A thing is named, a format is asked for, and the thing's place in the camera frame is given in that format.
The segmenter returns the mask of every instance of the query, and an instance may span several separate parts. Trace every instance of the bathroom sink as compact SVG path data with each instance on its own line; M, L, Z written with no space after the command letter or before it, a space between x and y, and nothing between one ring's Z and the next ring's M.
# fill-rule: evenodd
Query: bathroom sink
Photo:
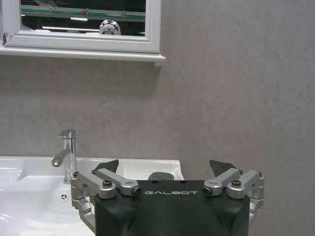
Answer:
M0 156L0 229L2 236L92 236L71 206L70 185L63 183L63 167L52 157ZM78 170L90 171L113 159L77 158ZM120 159L117 173L146 180L153 172L171 173L183 180L177 160Z

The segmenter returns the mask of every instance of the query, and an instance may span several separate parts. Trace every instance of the black pad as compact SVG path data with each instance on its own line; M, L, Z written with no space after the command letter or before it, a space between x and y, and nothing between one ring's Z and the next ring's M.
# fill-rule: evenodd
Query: black pad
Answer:
M154 172L149 176L148 180L174 180L174 176L170 173Z
M119 160L113 160L113 161L109 161L109 162L104 162L104 163L100 163L95 170L99 170L99 169L108 169L111 172L116 173L116 170L118 168L119 165Z
M210 166L212 168L213 173L215 174L215 177L221 175L222 173L226 172L231 168L237 169L231 163L220 162L215 160L210 160Z

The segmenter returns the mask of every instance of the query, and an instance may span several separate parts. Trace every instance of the chrome faucet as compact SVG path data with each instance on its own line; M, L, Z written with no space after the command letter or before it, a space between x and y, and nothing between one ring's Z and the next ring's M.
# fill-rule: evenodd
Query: chrome faucet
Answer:
M76 149L75 149L75 130L67 129L61 132L59 137L63 138L63 151L58 153L51 164L54 167L64 166L63 182L70 184L71 177L77 171Z

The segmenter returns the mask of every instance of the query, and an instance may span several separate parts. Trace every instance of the bolt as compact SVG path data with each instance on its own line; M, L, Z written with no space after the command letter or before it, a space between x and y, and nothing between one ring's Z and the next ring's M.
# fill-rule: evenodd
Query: bolt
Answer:
M241 183L239 180L233 180L233 181L232 181L232 185L239 187L239 186L242 185L242 183Z
M212 188L204 187L204 188L203 188L203 193L204 193L206 196L211 196L211 195L212 195Z
M139 187L134 187L131 194L134 196L134 197L138 197L142 192L142 189L139 188Z
M110 180L103 181L103 187L110 187L110 186L112 186L112 181Z

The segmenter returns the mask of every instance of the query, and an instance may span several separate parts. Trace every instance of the white shelf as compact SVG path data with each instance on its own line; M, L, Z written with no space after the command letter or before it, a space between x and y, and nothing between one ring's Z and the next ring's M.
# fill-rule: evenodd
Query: white shelf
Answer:
M0 55L31 56L49 58L77 58L77 59L99 59L99 60L122 60L122 61L143 61L154 62L155 66L162 66L165 57L153 53L127 53L127 52L105 52L65 49L43 49L5 47L0 41Z

